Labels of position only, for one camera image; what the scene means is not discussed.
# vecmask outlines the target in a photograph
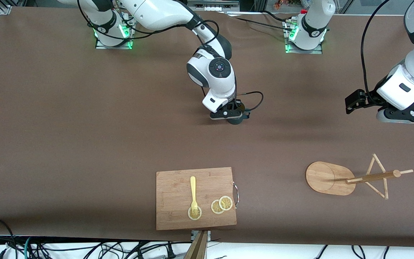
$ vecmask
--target wooden board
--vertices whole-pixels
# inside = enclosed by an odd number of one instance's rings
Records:
[[[196,177],[196,200],[202,216],[198,220],[188,217],[191,205],[189,178]],[[214,200],[222,196],[233,199],[231,167],[165,171],[156,173],[156,229],[200,229],[236,225],[235,208],[222,214],[210,209]]]
[[[331,195],[349,195],[355,184],[347,184],[345,179],[354,174],[344,166],[326,162],[314,162],[306,169],[306,182],[316,192]]]

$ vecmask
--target yellow fork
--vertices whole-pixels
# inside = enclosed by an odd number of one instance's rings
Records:
[[[191,180],[191,195],[193,195],[193,202],[191,202],[191,214],[197,216],[197,202],[196,202],[196,177],[192,176]]]

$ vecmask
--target wooden cutting board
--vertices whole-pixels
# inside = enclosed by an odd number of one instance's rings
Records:
[[[191,206],[189,179],[196,177],[196,201],[202,216],[188,217]],[[231,167],[165,171],[156,173],[156,230],[199,229],[236,225],[234,205],[222,214],[210,209],[212,202],[222,196],[233,198]]]

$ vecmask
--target wooden stick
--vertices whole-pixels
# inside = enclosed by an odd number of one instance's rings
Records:
[[[369,175],[370,174],[370,171],[372,170],[372,167],[373,167],[373,163],[374,162],[375,162],[375,158],[372,157],[372,161],[370,161],[370,165],[368,166],[368,170],[367,170],[366,175]]]
[[[346,179],[346,183],[355,184],[355,183],[361,183],[361,182],[372,182],[372,181],[378,181],[378,180],[388,179],[388,178],[397,178],[400,176],[401,176],[400,171],[394,170],[394,171],[389,171],[385,173],[378,173],[378,174],[373,174],[373,175],[365,175],[362,177]]]
[[[389,193],[387,192],[387,180],[386,178],[383,178],[383,184],[384,184],[384,198],[387,200],[389,199]]]
[[[199,231],[196,235],[196,238],[194,238],[194,241],[189,246],[188,252],[184,255],[183,259],[193,259],[197,258],[198,254],[205,255],[205,247],[207,245],[207,235],[208,231]]]
[[[410,169],[410,170],[400,171],[400,174],[403,175],[403,174],[408,174],[412,172],[413,172],[413,169]]]
[[[375,193],[378,193],[381,197],[386,198],[380,191],[378,191],[375,187],[373,187],[373,185],[371,185],[369,182],[365,182],[368,186],[370,186],[370,188],[373,189],[373,191],[375,191]]]
[[[383,173],[386,172],[386,169],[384,169],[383,164],[381,164],[380,160],[378,159],[378,157],[376,156],[375,153],[373,153],[373,158],[376,160],[376,162],[378,163],[379,167],[381,168],[381,171],[383,171]]]

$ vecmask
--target metal frame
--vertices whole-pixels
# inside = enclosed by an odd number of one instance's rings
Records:
[[[12,6],[18,6],[18,4],[13,0],[0,0],[0,15],[9,14]]]

